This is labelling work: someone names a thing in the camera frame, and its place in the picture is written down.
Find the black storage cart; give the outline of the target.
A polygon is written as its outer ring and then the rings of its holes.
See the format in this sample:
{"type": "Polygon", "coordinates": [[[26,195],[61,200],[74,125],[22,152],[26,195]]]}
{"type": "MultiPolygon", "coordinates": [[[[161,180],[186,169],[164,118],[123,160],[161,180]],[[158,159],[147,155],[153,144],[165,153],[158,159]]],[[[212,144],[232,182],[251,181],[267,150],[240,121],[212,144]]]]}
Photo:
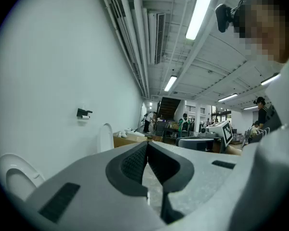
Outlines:
{"type": "Polygon", "coordinates": [[[166,124],[167,123],[164,120],[157,122],[156,130],[155,130],[155,135],[156,136],[161,136],[161,137],[163,136],[166,124]]]}

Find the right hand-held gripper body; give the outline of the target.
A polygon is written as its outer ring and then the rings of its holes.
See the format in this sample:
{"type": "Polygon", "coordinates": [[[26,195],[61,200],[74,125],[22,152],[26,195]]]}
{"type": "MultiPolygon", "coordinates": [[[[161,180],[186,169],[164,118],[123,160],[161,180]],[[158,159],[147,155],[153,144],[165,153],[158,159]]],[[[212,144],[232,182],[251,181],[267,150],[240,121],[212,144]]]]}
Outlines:
{"type": "Polygon", "coordinates": [[[175,145],[196,151],[225,153],[232,140],[233,134],[229,121],[222,121],[202,128],[201,132],[193,137],[177,138],[175,145]]]}

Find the dark wooden staircase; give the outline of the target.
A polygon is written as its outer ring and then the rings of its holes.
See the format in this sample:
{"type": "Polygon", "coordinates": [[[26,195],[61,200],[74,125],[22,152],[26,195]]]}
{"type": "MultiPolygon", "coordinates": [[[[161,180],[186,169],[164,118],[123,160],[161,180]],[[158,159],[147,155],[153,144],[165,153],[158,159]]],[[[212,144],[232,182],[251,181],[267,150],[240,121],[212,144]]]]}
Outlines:
{"type": "Polygon", "coordinates": [[[158,117],[164,119],[174,118],[175,111],[177,110],[181,100],[163,97],[158,107],[158,117]]]}

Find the person's right forearm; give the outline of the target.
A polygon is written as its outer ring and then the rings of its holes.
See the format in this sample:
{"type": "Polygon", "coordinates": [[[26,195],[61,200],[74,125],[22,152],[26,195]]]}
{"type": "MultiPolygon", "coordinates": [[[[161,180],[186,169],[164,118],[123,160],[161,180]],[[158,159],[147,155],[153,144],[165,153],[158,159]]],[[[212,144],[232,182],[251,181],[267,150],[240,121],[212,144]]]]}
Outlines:
{"type": "Polygon", "coordinates": [[[237,149],[231,145],[228,145],[226,148],[226,153],[227,154],[232,154],[232,155],[241,155],[242,151],[240,149],[237,149]]]}

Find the white toilet seat lid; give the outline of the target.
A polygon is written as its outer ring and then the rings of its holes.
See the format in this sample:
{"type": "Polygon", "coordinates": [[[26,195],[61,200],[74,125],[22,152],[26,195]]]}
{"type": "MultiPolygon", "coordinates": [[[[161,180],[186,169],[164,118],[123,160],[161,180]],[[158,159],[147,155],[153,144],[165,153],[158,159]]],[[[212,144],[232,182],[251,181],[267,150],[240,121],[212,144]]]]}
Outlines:
{"type": "Polygon", "coordinates": [[[0,157],[0,182],[6,192],[25,201],[44,181],[44,176],[22,157],[0,157]]]}

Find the brown cardboard box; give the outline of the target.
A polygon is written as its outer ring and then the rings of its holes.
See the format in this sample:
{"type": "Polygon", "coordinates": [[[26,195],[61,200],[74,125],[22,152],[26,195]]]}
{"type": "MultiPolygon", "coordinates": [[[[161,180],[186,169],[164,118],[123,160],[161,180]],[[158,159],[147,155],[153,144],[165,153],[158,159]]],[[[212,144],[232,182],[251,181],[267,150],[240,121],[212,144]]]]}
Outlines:
{"type": "Polygon", "coordinates": [[[138,143],[138,142],[147,142],[147,137],[145,136],[138,136],[134,134],[127,133],[127,137],[119,137],[117,133],[113,134],[113,141],[114,141],[114,147],[121,147],[124,145],[132,144],[132,143],[138,143]]]}

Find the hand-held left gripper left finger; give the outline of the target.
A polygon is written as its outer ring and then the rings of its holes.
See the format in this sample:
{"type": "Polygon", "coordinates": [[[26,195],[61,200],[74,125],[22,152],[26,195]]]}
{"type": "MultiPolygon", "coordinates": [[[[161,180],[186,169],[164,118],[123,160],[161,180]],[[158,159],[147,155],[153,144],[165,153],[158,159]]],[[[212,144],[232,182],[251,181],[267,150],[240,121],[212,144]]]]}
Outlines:
{"type": "Polygon", "coordinates": [[[146,142],[86,156],[13,203],[38,231],[156,231],[165,222],[142,185],[146,142]]]}

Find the white ceiling air conditioner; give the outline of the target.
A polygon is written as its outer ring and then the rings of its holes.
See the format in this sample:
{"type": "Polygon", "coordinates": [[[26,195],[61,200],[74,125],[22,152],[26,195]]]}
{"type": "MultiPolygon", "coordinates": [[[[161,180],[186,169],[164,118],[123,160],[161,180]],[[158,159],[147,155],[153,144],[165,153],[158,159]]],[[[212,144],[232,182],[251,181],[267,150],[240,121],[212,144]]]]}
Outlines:
{"type": "Polygon", "coordinates": [[[151,65],[160,63],[164,29],[165,29],[165,13],[148,13],[148,29],[149,29],[149,50],[151,65]]]}

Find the bundle of white ceiling pipes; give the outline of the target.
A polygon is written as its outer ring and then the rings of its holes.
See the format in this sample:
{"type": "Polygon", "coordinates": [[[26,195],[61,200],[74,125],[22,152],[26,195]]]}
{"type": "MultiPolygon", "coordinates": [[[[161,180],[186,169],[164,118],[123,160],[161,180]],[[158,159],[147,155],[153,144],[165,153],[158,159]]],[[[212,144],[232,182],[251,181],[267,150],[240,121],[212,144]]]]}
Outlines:
{"type": "Polygon", "coordinates": [[[149,98],[149,35],[142,0],[103,0],[128,65],[144,98],[149,98]]]}

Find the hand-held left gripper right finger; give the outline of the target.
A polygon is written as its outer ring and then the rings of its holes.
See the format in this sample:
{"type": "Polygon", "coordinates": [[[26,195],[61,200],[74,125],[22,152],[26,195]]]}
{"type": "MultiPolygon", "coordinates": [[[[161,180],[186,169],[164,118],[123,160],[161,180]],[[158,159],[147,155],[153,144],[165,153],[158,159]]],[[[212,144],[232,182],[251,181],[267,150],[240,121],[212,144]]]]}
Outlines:
{"type": "Polygon", "coordinates": [[[173,223],[207,202],[233,172],[239,158],[149,142],[148,164],[162,186],[161,219],[173,223]]]}

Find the white boxy appliance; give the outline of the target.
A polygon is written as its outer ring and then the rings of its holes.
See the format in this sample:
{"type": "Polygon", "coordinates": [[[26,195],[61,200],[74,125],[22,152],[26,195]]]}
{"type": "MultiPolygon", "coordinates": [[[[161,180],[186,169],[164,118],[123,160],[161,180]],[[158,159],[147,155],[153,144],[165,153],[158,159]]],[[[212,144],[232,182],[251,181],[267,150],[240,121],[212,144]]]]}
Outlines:
{"type": "Polygon", "coordinates": [[[126,129],[125,132],[128,134],[131,134],[131,135],[135,135],[135,136],[141,136],[141,137],[145,136],[143,133],[140,133],[140,132],[133,130],[131,128],[126,129]]]}

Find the dark work table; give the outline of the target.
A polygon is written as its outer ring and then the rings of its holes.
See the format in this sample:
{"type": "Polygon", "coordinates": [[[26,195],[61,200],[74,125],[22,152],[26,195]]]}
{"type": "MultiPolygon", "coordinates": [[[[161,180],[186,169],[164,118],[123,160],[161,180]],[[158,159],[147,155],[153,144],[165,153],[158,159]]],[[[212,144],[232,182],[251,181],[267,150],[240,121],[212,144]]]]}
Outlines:
{"type": "Polygon", "coordinates": [[[176,139],[177,138],[178,129],[174,128],[165,128],[163,136],[165,138],[176,139]]]}

